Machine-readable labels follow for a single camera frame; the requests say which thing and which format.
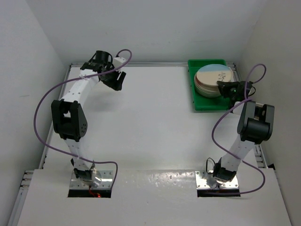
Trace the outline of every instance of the gray wall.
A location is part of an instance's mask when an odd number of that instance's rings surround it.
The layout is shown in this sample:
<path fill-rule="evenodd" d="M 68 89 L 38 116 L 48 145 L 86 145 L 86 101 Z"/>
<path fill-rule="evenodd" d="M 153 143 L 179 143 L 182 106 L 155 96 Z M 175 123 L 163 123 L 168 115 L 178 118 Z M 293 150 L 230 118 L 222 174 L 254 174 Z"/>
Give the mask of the gray wall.
<path fill-rule="evenodd" d="M 286 207 L 294 225 L 300 225 L 301 160 L 301 1 L 270 0 L 244 51 L 239 70 L 246 76 L 256 63 L 265 63 L 266 77 L 256 84 L 254 99 L 274 105 L 271 139 L 263 145 L 274 163 Z M 258 69 L 252 80 L 262 73 Z"/>
<path fill-rule="evenodd" d="M 38 167 L 43 145 L 33 132 L 33 114 L 42 95 L 63 80 L 66 68 L 25 0 L 0 8 L 0 225 L 6 225 L 25 170 Z M 51 123 L 53 92 L 40 111 L 44 139 Z"/>
<path fill-rule="evenodd" d="M 265 0 L 27 0 L 67 63 L 96 49 L 133 51 L 133 61 L 237 61 Z"/>

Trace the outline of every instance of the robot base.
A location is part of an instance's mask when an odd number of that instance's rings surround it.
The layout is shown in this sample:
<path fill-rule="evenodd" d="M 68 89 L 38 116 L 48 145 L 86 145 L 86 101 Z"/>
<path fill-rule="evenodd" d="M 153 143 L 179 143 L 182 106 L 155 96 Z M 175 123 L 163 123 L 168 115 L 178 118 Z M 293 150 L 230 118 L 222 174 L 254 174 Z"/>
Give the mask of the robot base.
<path fill-rule="evenodd" d="M 240 197 L 240 195 L 233 195 L 226 193 L 238 193 L 239 185 L 237 177 L 235 176 L 231 182 L 217 182 L 211 174 L 206 171 L 195 171 L 198 197 Z"/>
<path fill-rule="evenodd" d="M 113 182 L 113 171 L 102 170 L 97 171 L 97 180 L 100 183 L 91 188 L 89 191 L 89 186 L 85 184 L 82 180 L 75 177 L 74 172 L 72 172 L 70 187 L 68 197 L 81 197 L 88 198 L 94 197 L 93 194 L 99 194 L 101 198 L 111 198 L 111 185 Z"/>

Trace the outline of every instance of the green tray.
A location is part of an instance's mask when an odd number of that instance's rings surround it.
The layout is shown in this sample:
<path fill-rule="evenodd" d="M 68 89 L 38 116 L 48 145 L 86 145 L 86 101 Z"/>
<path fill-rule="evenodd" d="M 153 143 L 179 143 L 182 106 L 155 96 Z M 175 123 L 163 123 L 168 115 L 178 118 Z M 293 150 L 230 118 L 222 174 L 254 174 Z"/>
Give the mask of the green tray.
<path fill-rule="evenodd" d="M 192 94 L 194 100 L 194 107 L 196 111 L 220 111 L 229 109 L 229 98 L 217 97 L 217 98 L 207 98 L 200 95 L 194 87 L 194 75 L 196 72 L 206 65 L 225 65 L 226 62 L 222 59 L 212 59 L 212 60 L 189 60 L 189 74 L 192 87 Z"/>

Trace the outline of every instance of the purple cable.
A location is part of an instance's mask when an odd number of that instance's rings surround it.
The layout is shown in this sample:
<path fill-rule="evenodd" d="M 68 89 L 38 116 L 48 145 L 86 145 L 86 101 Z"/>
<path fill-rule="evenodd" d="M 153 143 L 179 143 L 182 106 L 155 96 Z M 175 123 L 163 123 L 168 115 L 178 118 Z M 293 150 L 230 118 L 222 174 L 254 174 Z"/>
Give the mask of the purple cable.
<path fill-rule="evenodd" d="M 256 64 L 254 67 L 252 67 L 252 69 L 250 70 L 250 72 L 248 73 L 248 75 L 247 75 L 247 77 L 246 77 L 246 82 L 245 82 L 245 99 L 247 99 L 247 96 L 246 96 L 246 87 L 247 87 L 249 78 L 250 78 L 252 72 L 254 71 L 254 69 L 255 69 L 256 67 L 258 67 L 258 66 L 263 66 L 264 72 L 263 72 L 262 77 L 261 77 L 259 80 L 253 82 L 253 84 L 258 83 L 259 81 L 261 81 L 261 79 L 263 79 L 263 77 L 265 76 L 265 73 L 267 72 L 267 67 L 266 67 L 266 65 L 264 65 L 264 64 Z"/>
<path fill-rule="evenodd" d="M 261 79 L 263 79 L 263 77 L 264 77 L 264 75 L 265 75 L 265 73 L 266 73 L 266 71 L 267 71 L 267 67 L 266 67 L 264 64 L 257 64 L 257 65 L 255 65 L 255 66 L 250 70 L 249 74 L 247 75 L 246 83 L 245 83 L 245 93 L 244 93 L 245 99 L 244 99 L 243 101 L 241 101 L 240 103 L 238 103 L 237 105 L 233 106 L 233 107 L 232 107 L 231 109 L 229 109 L 228 111 L 226 111 L 225 114 L 223 114 L 223 115 L 221 116 L 221 118 L 220 118 L 220 119 L 216 122 L 216 124 L 213 126 L 212 133 L 211 133 L 212 140 L 213 140 L 213 142 L 216 144 L 216 146 L 218 146 L 220 149 L 224 150 L 225 152 L 227 152 L 228 154 L 232 155 L 233 157 L 235 157 L 235 158 L 237 158 L 237 159 L 240 159 L 240 158 L 239 158 L 238 156 L 236 156 L 235 154 L 231 153 L 231 152 L 228 151 L 226 148 L 222 147 L 221 145 L 219 145 L 219 144 L 216 142 L 216 140 L 215 140 L 215 138 L 214 138 L 214 132 L 215 132 L 217 126 L 220 124 L 220 122 L 221 122 L 221 121 L 222 121 L 222 120 L 223 120 L 230 112 L 232 112 L 235 108 L 239 107 L 240 105 L 242 105 L 242 104 L 244 104 L 244 103 L 246 103 L 246 102 L 248 102 L 248 101 L 251 101 L 250 98 L 246 98 L 246 86 L 247 86 L 247 82 L 248 82 L 248 80 L 249 80 L 249 78 L 250 78 L 251 73 L 253 72 L 253 70 L 254 70 L 256 67 L 258 67 L 258 66 L 260 66 L 260 65 L 264 67 L 264 73 L 263 73 L 263 76 L 262 76 L 259 80 L 257 80 L 256 82 L 254 82 L 254 83 L 257 83 L 257 82 L 259 82 Z M 265 180 L 266 180 L 266 179 L 265 179 L 264 173 L 263 173 L 258 167 L 253 166 L 253 165 L 247 163 L 247 162 L 244 161 L 244 160 L 242 160 L 242 162 L 243 162 L 244 164 L 248 165 L 249 167 L 252 167 L 253 169 L 255 169 L 255 170 L 257 170 L 257 171 L 259 171 L 259 172 L 261 173 L 263 180 L 262 180 L 262 184 L 261 184 L 258 188 L 253 189 L 253 190 L 251 190 L 251 191 L 247 191 L 247 192 L 234 192 L 234 193 L 208 193 L 208 194 L 214 194 L 214 195 L 241 195 L 241 194 L 248 194 L 248 193 L 256 192 L 256 191 L 258 191 L 259 189 L 261 189 L 261 188 L 264 186 Z"/>
<path fill-rule="evenodd" d="M 107 71 L 107 72 L 102 72 L 102 73 L 99 73 L 99 74 L 92 74 L 92 75 L 87 75 L 87 76 L 83 76 L 83 78 L 91 78 L 91 77 L 95 77 L 95 76 L 98 76 L 98 75 L 104 75 L 104 74 L 109 74 L 111 72 L 114 72 L 114 71 L 117 71 L 119 70 L 120 68 L 124 67 L 125 65 L 128 64 L 128 62 L 130 62 L 131 58 L 132 58 L 132 52 L 129 50 L 129 49 L 122 49 L 121 51 L 119 51 L 117 53 L 116 56 L 118 56 L 121 52 L 124 52 L 124 51 L 127 51 L 130 53 L 130 57 L 128 58 L 128 60 L 126 62 L 124 62 L 121 66 L 119 67 L 116 67 L 114 68 L 113 70 L 110 70 L 110 71 Z M 63 151 L 61 149 L 58 149 L 58 148 L 55 148 L 49 144 L 47 144 L 38 134 L 38 131 L 37 131 L 37 115 L 38 115 L 38 111 L 39 111 L 39 108 L 42 104 L 42 102 L 44 101 L 44 99 L 47 97 L 47 95 L 52 91 L 54 90 L 55 88 L 59 87 L 59 86 L 62 86 L 68 82 L 71 82 L 71 81 L 77 81 L 77 80 L 81 80 L 82 78 L 81 77 L 78 77 L 78 78 L 75 78 L 75 79 L 69 79 L 69 80 L 66 80 L 66 81 L 63 81 L 57 85 L 55 85 L 54 87 L 52 87 L 50 90 L 47 91 L 47 93 L 45 93 L 45 95 L 42 97 L 42 99 L 40 100 L 40 102 L 38 103 L 38 106 L 36 108 L 36 111 L 34 113 L 34 117 L 33 117 L 33 129 L 34 129 L 34 133 L 36 134 L 37 138 L 39 139 L 39 141 L 45 145 L 46 147 L 48 148 L 51 148 L 55 151 L 58 151 L 60 153 L 63 153 L 63 154 L 67 154 L 67 155 L 70 155 L 70 156 L 73 156 L 73 157 L 78 157 L 78 155 L 76 154 L 72 154 L 72 153 L 69 153 L 69 152 L 66 152 L 66 151 Z M 107 163 L 112 163 L 112 164 L 115 164 L 116 166 L 116 172 L 115 172 L 115 176 L 114 176 L 114 179 L 113 179 L 113 182 L 112 182 L 112 185 L 111 185 L 111 190 L 113 188 L 113 185 L 115 183 L 115 180 L 116 180 L 116 177 L 117 177 L 117 172 L 118 172 L 118 164 L 114 161 L 93 161 L 93 160 L 89 160 L 89 159 L 85 159 L 85 158 L 82 158 L 82 157 L 79 157 L 80 159 L 84 160 L 84 161 L 87 161 L 87 162 L 90 162 L 90 163 L 94 163 L 94 164 L 107 164 Z"/>

